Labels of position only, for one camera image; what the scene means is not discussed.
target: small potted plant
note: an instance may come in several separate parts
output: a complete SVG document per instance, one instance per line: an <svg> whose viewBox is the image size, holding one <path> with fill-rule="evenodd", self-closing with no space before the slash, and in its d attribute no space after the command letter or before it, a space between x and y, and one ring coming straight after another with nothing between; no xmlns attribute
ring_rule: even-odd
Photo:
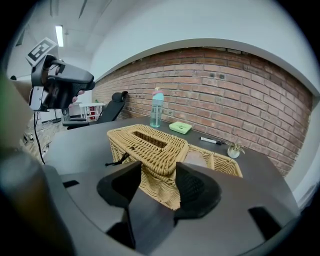
<svg viewBox="0 0 320 256"><path fill-rule="evenodd" d="M230 158L236 159L240 152L245 153L240 143L227 142L227 144L229 145L227 153Z"/></svg>

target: floor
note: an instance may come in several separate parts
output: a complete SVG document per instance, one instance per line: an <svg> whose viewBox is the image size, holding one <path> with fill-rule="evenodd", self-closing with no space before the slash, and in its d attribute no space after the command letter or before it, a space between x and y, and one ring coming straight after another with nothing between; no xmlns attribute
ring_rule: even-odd
<svg viewBox="0 0 320 256"><path fill-rule="evenodd" d="M49 144L50 147L50 142L54 138L55 134L61 131L66 131L67 127L64 127L62 125L62 121L57 122L57 123L52 123L51 122L46 122L42 123L41 120L39 119L36 125L36 134L38 136L39 142L40 142L40 147L41 150L45 150L47 148L47 145ZM39 162L42 163L40 153L39 153L39 148L35 136L35 130L34 130L34 118L29 121L28 128L26 129L27 134L32 134L33 140L27 141L26 144L24 144L24 150L29 152L33 157L35 157ZM46 161L46 154L44 153L43 155L44 161Z"/></svg>

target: white pot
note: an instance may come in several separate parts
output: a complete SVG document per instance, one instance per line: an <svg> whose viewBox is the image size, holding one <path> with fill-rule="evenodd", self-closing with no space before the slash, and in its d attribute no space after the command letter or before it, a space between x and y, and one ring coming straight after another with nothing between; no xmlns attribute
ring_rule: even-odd
<svg viewBox="0 0 320 256"><path fill-rule="evenodd" d="M235 151L233 147L228 148L228 156L232 159L236 159L240 155L240 151Z"/></svg>

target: black cable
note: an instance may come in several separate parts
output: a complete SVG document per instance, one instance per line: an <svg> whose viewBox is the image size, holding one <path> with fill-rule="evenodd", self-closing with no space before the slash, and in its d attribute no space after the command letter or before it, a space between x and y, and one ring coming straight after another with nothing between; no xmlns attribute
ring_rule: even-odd
<svg viewBox="0 0 320 256"><path fill-rule="evenodd" d="M135 147L133 147L133 146L130 147L130 150L135 150ZM126 160L128 157L130 157L130 155L127 152L125 152L119 161L106 163L104 166L107 167L107 166L111 166L111 165L113 165L113 166L121 165L123 163L123 161Z"/></svg>
<svg viewBox="0 0 320 256"><path fill-rule="evenodd" d="M43 70L50 71L50 70L53 70L55 67L58 67L58 66L59 66L59 64L53 66L52 68L44 68Z"/></svg>
<svg viewBox="0 0 320 256"><path fill-rule="evenodd" d="M38 117L39 117L39 112L36 113L36 122L35 122L35 126L37 126L38 124Z"/></svg>
<svg viewBox="0 0 320 256"><path fill-rule="evenodd" d="M45 165L46 163L45 163L45 161L44 161L44 158L42 157L41 146L40 146L40 142L39 142L38 135L37 135L37 131L36 131L36 124L38 123L38 117L39 117L39 112L37 113L37 116L36 116L36 112L34 112L34 113L33 113L34 135L35 135L36 142L37 142L37 144L38 144L39 153L40 153L40 157L41 157L42 163Z"/></svg>

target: dark gray table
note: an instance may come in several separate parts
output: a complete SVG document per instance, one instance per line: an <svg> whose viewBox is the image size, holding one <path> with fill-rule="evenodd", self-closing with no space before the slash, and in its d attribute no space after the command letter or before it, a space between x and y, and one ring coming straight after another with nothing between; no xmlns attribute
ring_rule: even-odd
<svg viewBox="0 0 320 256"><path fill-rule="evenodd" d="M46 164L55 167L60 175L105 170L105 163L113 162L107 131L136 124L149 125L149 122L150 118L146 116L59 132L53 138L45 156ZM214 137L201 132L190 130L187 134L181 134L170 130L169 123L164 121L158 130L183 138L200 148L227 155L227 145L202 141L201 136ZM245 149L245 154L241 154L236 161L245 180L270 193L294 214L299 213L285 179L267 156Z"/></svg>

